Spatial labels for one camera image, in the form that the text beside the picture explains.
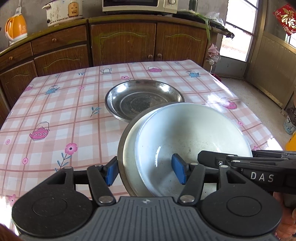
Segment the right hand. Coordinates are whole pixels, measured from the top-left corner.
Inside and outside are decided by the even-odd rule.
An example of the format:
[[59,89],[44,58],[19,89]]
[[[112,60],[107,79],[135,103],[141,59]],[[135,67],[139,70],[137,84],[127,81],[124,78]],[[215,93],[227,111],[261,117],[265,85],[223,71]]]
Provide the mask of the right hand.
[[282,207],[282,219],[276,229],[276,236],[280,240],[295,240],[295,209],[291,210],[285,206],[283,195],[281,193],[274,192],[273,197]]

